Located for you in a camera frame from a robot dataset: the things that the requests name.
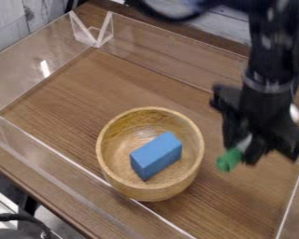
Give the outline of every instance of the wooden table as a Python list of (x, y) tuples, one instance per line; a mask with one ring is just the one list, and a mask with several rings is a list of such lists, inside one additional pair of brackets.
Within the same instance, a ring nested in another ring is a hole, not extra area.
[[(92, 4), (79, 9), (79, 16), (85, 22), (96, 21), (103, 15), (104, 11)], [(143, 30), (137, 29), (133, 37), (140, 40)], [(127, 46), (123, 44), (125, 39), (116, 42), (120, 48)], [(168, 39), (168, 32), (159, 41), (162, 39)], [(191, 43), (194, 52), (183, 51), (188, 49), (186, 46), (191, 39), (184, 38), (183, 41), (180, 46), (184, 49), (179, 48), (178, 52), (174, 51), (174, 40), (170, 48), (162, 51), (150, 48), (141, 51), (135, 45), (135, 52), (124, 57), (123, 50), (116, 52), (124, 59), (109, 54), (112, 49), (107, 46), (103, 50), (89, 49), (0, 115), (103, 178), (95, 144), (105, 123), (139, 106), (163, 106), (179, 111), (194, 120), (204, 136), (206, 155), (200, 172), (194, 185), (179, 196), (166, 202), (143, 205), (196, 238), (273, 238), (290, 200), (299, 162), (291, 165), (273, 153), (255, 168), (239, 166), (228, 175), (216, 171), (215, 158), (223, 153), (223, 147), (220, 116), (208, 105), (211, 85), (215, 82), (239, 84), (246, 58), (199, 42)], [(167, 64), (178, 53), (186, 62)], [(204, 56), (202, 62), (190, 62), (198, 55)], [(143, 67), (145, 64), (156, 71)], [(191, 70), (186, 71), (183, 82), (158, 73), (178, 73), (184, 65)], [(184, 237), (152, 214), (145, 214), (145, 210), (137, 212), (135, 208), (129, 210), (123, 204), (117, 205), (116, 193), (105, 185), (89, 185), (88, 176), (73, 170), (73, 165), (59, 161), (57, 156), (45, 155), (43, 159), (32, 155), (32, 158), (49, 176), (56, 176), (64, 184), (53, 184), (44, 174), (37, 174), (2, 149), (0, 171), (88, 237), (131, 238), (141, 233), (144, 238)], [(104, 207), (113, 216), (121, 213), (127, 228), (139, 227), (137, 231), (128, 232), (128, 229), (117, 227), (117, 221), (111, 224), (103, 219), (101, 211), (97, 213), (88, 208), (88, 203)]]

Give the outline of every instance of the blue rectangular block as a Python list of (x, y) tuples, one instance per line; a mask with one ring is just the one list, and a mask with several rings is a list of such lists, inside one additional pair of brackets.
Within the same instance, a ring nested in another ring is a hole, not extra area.
[(167, 132), (131, 153), (131, 165), (145, 181), (176, 162), (180, 156), (182, 143), (175, 135)]

